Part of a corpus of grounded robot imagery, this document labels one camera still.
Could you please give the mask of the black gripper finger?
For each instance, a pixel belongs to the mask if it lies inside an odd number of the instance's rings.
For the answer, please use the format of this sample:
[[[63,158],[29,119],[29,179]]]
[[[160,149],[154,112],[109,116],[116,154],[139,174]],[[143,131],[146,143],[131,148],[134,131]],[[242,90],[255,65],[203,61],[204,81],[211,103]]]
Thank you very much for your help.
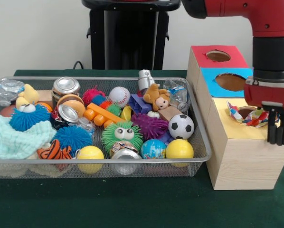
[[[284,145],[284,109],[279,107],[277,109],[280,118],[280,125],[276,130],[276,144],[278,146]]]
[[[275,125],[276,111],[275,108],[269,107],[269,116],[268,116],[268,132],[267,132],[267,141],[270,144],[276,144],[276,125]]]

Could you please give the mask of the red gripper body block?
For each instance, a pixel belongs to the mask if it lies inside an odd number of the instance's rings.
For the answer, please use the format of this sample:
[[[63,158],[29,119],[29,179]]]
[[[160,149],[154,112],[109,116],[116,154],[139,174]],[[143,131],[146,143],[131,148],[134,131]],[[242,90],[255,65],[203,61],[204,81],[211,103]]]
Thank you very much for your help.
[[[274,106],[284,109],[284,82],[272,83],[247,79],[244,97],[246,103],[251,106]]]

